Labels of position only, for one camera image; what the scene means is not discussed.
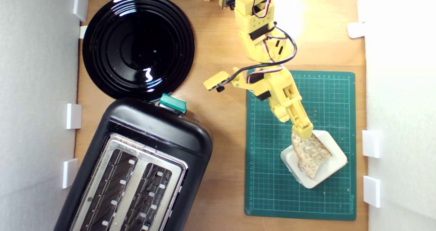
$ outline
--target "black cable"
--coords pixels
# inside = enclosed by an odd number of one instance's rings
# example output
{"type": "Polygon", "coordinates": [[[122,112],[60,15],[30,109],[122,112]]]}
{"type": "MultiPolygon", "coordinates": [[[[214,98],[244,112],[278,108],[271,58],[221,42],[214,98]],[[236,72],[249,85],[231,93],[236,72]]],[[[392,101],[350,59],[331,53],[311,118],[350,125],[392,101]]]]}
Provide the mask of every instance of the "black cable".
{"type": "Polygon", "coordinates": [[[259,19],[266,18],[266,16],[268,15],[268,14],[267,14],[267,13],[268,13],[268,9],[265,8],[265,10],[266,10],[266,14],[265,14],[264,16],[258,16],[257,13],[256,13],[256,11],[254,10],[254,7],[256,6],[255,3],[256,3],[256,0],[253,0],[253,6],[251,7],[251,9],[252,9],[252,14],[255,15],[255,16],[256,16],[257,18],[259,18],[259,19]]]}
{"type": "Polygon", "coordinates": [[[293,40],[293,38],[291,36],[289,36],[289,34],[287,34],[285,31],[283,31],[282,29],[278,28],[277,26],[275,26],[277,29],[279,29],[279,31],[281,31],[283,34],[285,34],[286,38],[288,38],[293,47],[294,47],[294,52],[292,53],[292,55],[288,58],[286,58],[285,60],[281,60],[278,62],[261,62],[260,64],[257,65],[251,65],[251,66],[247,66],[247,67],[243,67],[241,69],[239,69],[238,71],[236,71],[232,76],[230,76],[229,79],[226,80],[226,82],[224,84],[227,84],[229,82],[231,82],[232,80],[234,80],[236,78],[236,76],[238,76],[238,74],[240,74],[243,71],[248,71],[251,69],[255,69],[255,68],[260,68],[260,67],[267,67],[267,66],[273,66],[273,65],[282,65],[285,62],[289,62],[290,60],[292,60],[296,54],[297,54],[297,45],[295,43],[295,41],[293,40]]]}

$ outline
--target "white wall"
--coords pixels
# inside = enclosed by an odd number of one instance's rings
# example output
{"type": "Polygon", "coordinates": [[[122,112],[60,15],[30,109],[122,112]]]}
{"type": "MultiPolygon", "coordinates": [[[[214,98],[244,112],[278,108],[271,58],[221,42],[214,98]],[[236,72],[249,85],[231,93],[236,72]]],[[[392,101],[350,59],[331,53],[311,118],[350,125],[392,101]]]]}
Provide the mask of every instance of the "white wall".
{"type": "Polygon", "coordinates": [[[73,158],[77,99],[73,0],[0,0],[0,231],[53,229],[73,158]]]}
{"type": "Polygon", "coordinates": [[[367,126],[381,131],[370,231],[436,230],[436,0],[365,0],[367,126]]]}

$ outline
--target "black plate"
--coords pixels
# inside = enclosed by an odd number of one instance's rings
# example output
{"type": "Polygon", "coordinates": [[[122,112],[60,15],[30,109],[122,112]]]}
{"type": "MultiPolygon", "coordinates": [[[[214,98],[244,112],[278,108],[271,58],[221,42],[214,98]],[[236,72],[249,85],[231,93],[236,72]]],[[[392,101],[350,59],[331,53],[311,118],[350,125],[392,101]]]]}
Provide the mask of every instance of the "black plate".
{"type": "Polygon", "coordinates": [[[82,54],[86,71],[104,93],[152,102],[188,75],[193,32],[168,0],[113,0],[90,21],[82,54]]]}

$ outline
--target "slice of bread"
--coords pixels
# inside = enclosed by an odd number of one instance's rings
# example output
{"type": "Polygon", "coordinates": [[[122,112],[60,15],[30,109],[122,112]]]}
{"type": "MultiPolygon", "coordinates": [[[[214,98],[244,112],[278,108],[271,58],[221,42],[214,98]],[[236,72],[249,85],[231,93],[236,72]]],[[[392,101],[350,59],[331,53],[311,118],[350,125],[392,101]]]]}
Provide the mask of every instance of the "slice of bread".
{"type": "Polygon", "coordinates": [[[332,157],[329,150],[313,133],[310,138],[302,139],[292,131],[291,141],[298,157],[298,167],[310,179],[315,177],[324,160],[332,157]]]}

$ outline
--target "green cutting mat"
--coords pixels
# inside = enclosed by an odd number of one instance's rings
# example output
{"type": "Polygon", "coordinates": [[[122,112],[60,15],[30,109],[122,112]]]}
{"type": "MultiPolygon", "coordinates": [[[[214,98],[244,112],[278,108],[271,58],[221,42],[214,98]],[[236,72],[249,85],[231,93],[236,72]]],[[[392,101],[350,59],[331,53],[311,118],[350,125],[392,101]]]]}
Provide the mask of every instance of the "green cutting mat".
{"type": "Polygon", "coordinates": [[[291,71],[315,130],[327,130],[348,163],[313,189],[300,185],[280,159],[291,123],[274,117],[268,101],[247,93],[245,213],[250,216],[356,219],[355,75],[291,71]]]}

